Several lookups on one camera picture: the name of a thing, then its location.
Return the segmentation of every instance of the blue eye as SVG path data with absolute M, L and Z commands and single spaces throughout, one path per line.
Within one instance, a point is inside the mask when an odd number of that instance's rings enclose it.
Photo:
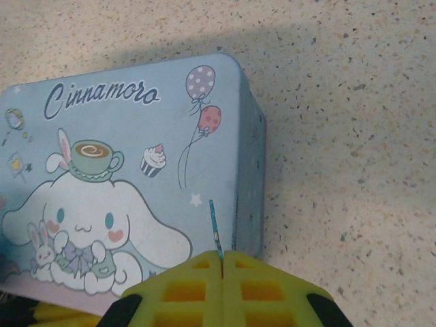
M 112 213 L 107 213 L 104 223 L 106 224 L 106 228 L 112 228 L 114 225 L 114 215 Z
M 57 211 L 57 216 L 56 216 L 57 222 L 61 223 L 64 218 L 65 218 L 65 211 L 62 208 L 60 208 Z

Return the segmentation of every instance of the saucer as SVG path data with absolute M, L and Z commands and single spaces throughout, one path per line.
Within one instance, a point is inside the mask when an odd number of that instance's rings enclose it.
M 106 182 L 112 177 L 112 172 L 109 172 L 105 170 L 104 172 L 101 172 L 100 174 L 96 175 L 89 175 L 85 174 L 84 172 L 79 171 L 72 162 L 69 163 L 69 172 L 76 178 L 85 181 L 85 182 L 91 182 L 91 183 L 101 183 Z

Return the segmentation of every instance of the teacup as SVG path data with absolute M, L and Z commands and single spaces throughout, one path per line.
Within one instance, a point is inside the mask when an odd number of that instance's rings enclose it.
M 114 159 L 117 159 L 117 163 L 111 166 Z M 119 170 L 124 163 L 124 155 L 119 151 L 113 151 L 106 143 L 83 140 L 73 144 L 70 163 L 77 171 L 95 176 Z

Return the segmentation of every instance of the yellow foam block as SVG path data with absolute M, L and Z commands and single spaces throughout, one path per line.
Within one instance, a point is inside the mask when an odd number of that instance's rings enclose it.
M 96 327 L 100 320 L 100 317 L 96 315 L 89 315 L 82 313 L 76 317 L 69 317 L 60 320 L 54 320 L 51 322 L 40 322 L 32 327 Z
M 332 300 L 322 288 L 235 251 L 226 251 L 222 264 L 216 251 L 204 252 L 131 287 L 119 303 L 132 294 L 142 300 L 123 326 L 322 327 L 307 295 Z M 104 321 L 99 326 L 121 324 Z
M 82 311 L 68 309 L 49 303 L 40 302 L 33 312 L 33 317 L 39 322 L 51 322 L 53 320 L 65 319 L 84 315 Z

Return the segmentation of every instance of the pink cheek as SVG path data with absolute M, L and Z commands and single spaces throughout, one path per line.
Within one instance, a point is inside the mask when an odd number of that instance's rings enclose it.
M 48 229 L 53 233 L 56 234 L 59 230 L 59 225 L 57 223 L 53 223 L 52 220 L 49 220 L 47 223 Z
M 108 236 L 109 236 L 109 239 L 115 243 L 123 238 L 124 232 L 122 230 L 117 230 L 116 232 L 113 232 L 111 230 L 111 231 L 109 231 Z

